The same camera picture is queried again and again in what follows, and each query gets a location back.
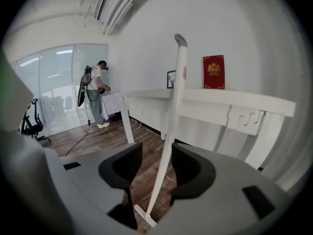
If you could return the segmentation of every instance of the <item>mop handle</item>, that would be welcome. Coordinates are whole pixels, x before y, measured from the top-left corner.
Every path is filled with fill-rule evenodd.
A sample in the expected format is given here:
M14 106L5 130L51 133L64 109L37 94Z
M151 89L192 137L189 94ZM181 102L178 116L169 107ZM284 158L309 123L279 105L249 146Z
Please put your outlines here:
M170 161L172 153L172 143L175 140L176 128L179 121L180 106L182 95L185 87L186 80L186 65L187 65L187 42L179 34L175 35L175 40L178 43L178 56L177 56L177 65L176 65L176 74L175 74L175 84L173 89L173 100L172 107L170 110L170 118L166 133L165 144L162 151L162 157L160 166L158 168L156 183L152 191L151 199L149 206L146 212L146 217L150 217L151 210L156 202L158 193L160 192L163 179L166 174L168 163Z

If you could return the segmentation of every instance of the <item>white t-shirt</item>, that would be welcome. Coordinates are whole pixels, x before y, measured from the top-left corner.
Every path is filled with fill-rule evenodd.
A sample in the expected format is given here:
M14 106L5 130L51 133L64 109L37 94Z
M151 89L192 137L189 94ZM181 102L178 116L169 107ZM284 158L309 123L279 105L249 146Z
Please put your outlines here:
M91 70L91 82L88 85L88 90L98 90L99 89L99 87L96 84L96 81L94 80L98 76L101 78L101 68L100 68L100 66L96 65L96 66L92 67L92 70Z

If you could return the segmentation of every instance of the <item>glass wall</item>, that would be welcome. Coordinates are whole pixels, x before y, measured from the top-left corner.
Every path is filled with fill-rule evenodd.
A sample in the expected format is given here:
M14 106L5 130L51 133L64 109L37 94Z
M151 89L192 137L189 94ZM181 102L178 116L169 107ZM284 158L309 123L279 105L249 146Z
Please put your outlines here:
M56 134L92 122L88 98L79 108L77 96L86 65L108 61L107 45L70 45L43 50L13 64L24 84L38 98L37 112L44 125L40 136ZM102 71L102 80L109 85L109 71ZM27 110L32 124L34 106Z

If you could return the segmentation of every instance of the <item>red book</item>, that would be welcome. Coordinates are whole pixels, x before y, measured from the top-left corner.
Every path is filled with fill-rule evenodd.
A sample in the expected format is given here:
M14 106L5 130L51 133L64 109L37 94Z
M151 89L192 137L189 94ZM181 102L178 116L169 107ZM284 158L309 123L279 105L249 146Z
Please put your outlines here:
M203 58L204 88L225 89L224 56L209 56Z

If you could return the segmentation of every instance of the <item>man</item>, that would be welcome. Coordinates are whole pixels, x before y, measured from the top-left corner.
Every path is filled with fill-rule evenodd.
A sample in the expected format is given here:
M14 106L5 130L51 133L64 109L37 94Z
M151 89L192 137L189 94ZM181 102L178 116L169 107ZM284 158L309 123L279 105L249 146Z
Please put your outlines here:
M94 120L97 123L99 129L107 127L110 123L106 122L105 119L101 116L102 113L102 103L101 95L99 89L110 91L110 87L106 86L101 80L101 70L105 70L107 67L107 62L100 61L96 66L91 70L91 82L87 86L87 96L90 102L90 108Z

